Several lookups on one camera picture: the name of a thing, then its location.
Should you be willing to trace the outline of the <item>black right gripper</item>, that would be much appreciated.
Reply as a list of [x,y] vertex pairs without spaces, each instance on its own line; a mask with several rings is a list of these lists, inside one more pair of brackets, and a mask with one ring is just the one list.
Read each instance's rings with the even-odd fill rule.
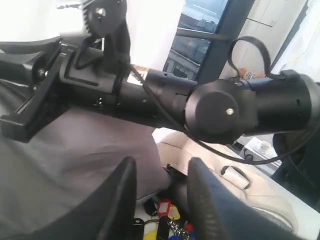
[[[77,70],[77,48],[59,46],[60,37],[0,42],[0,80],[22,97],[22,103],[0,117],[2,134],[27,143],[71,106],[107,116],[120,114],[120,67],[103,62]],[[103,50],[89,48],[85,57]]]

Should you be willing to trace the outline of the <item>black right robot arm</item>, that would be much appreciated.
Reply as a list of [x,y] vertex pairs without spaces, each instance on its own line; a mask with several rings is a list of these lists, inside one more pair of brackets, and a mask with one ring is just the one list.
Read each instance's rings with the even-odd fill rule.
[[53,43],[37,52],[0,54],[0,76],[29,96],[0,118],[2,134],[26,143],[57,133],[70,141],[111,142],[170,128],[196,141],[228,144],[243,135],[320,126],[319,86],[294,71],[206,84],[130,63],[130,40],[108,35],[104,50]]

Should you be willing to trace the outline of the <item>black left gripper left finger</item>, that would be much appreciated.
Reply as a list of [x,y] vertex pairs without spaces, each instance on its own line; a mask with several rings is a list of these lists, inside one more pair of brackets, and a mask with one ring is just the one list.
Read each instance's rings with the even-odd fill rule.
[[125,157],[81,204],[22,240],[129,240],[137,198],[137,164]]

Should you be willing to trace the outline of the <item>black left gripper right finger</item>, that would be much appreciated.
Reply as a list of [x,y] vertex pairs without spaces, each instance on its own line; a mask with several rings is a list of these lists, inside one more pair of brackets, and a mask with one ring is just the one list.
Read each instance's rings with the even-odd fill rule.
[[198,240],[297,240],[234,196],[205,163],[188,163],[187,203]]

